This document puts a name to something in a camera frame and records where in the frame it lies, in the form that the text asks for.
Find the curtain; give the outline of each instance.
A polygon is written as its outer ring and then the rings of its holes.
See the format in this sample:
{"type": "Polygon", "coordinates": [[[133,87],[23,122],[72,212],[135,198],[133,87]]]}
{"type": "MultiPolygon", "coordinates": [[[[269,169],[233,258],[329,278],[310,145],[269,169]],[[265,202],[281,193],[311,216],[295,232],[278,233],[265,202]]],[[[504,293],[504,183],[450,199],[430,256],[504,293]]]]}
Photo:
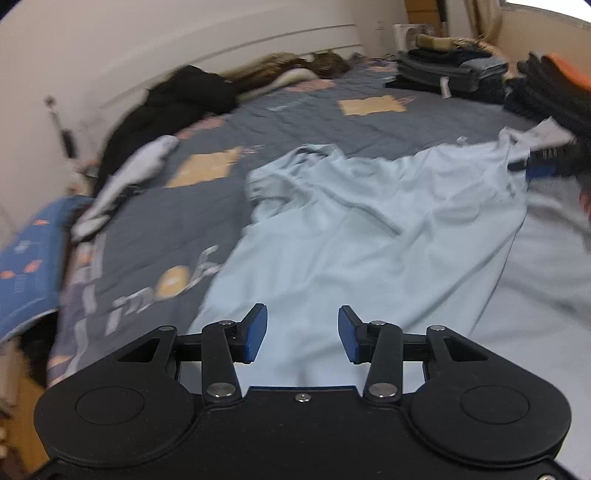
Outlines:
{"type": "Polygon", "coordinates": [[[465,0],[465,3],[473,37],[495,45],[503,24],[499,0],[465,0]]]}

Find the orange fabric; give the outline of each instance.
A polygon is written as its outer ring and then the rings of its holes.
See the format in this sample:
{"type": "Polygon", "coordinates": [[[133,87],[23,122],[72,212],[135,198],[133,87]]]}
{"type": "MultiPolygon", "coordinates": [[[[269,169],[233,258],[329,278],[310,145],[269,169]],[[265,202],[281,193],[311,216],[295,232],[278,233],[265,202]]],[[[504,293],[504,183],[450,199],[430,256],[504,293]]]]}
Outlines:
{"type": "Polygon", "coordinates": [[[556,65],[562,75],[564,75],[574,85],[582,88],[583,90],[591,93],[591,76],[585,75],[576,69],[574,65],[571,65],[565,59],[559,57],[556,53],[549,53],[545,57],[556,65]]]}

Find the blue cloth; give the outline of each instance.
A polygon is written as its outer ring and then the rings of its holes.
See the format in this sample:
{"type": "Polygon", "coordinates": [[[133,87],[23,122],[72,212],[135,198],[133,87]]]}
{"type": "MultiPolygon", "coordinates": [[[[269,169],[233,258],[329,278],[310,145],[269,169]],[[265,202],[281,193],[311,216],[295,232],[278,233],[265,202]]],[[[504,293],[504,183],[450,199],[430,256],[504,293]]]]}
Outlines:
{"type": "MultiPolygon", "coordinates": [[[[243,391],[363,386],[367,365],[349,363],[338,335],[344,304],[408,333],[447,325],[468,335],[525,217],[523,175],[507,172],[507,162],[528,155],[502,131],[498,142],[441,145],[396,161],[305,145],[252,171],[254,223],[189,333],[267,305],[256,362],[236,365],[243,391]]],[[[422,375],[406,373],[412,391],[422,375]]]]}
{"type": "Polygon", "coordinates": [[[62,225],[74,208],[90,201],[75,196],[50,203],[0,254],[0,343],[59,307],[62,225]]]}

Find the headboard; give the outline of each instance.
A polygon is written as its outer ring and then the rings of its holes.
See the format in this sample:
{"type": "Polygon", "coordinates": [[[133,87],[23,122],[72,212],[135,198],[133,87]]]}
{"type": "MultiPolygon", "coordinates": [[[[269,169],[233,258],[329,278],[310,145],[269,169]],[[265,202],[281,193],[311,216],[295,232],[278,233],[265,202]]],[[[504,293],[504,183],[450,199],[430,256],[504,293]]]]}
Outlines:
{"type": "Polygon", "coordinates": [[[327,48],[343,57],[363,51],[349,0],[298,0],[196,22],[125,53],[101,71],[85,99],[87,136],[99,147],[145,88],[178,66],[220,72],[275,51],[306,54],[327,48]]]}

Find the white wall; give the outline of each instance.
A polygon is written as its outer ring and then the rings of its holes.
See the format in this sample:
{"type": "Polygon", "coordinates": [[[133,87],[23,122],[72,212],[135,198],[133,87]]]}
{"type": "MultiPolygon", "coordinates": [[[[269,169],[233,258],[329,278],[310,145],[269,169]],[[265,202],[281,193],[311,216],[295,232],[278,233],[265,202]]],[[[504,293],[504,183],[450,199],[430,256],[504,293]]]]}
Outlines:
{"type": "Polygon", "coordinates": [[[392,25],[408,22],[404,0],[350,1],[365,53],[374,58],[394,55],[392,25]]]}
{"type": "MultiPolygon", "coordinates": [[[[402,3],[372,0],[373,9],[386,11],[381,15],[353,8],[358,0],[307,1],[336,2],[349,15],[356,10],[364,41],[373,45],[381,40],[372,23],[376,18],[393,21],[393,5],[402,3]]],[[[0,205],[22,225],[70,182],[43,103],[47,95],[57,99],[64,126],[75,131],[82,158],[95,155],[80,123],[88,120],[89,89],[113,65],[196,24],[278,5],[306,9],[306,0],[21,0],[0,22],[0,205]]]]}
{"type": "MultiPolygon", "coordinates": [[[[463,0],[447,0],[452,37],[470,37],[463,0]]],[[[581,71],[591,74],[591,28],[529,8],[503,8],[503,26],[497,46],[512,62],[526,60],[530,51],[557,53],[581,71]]]]}

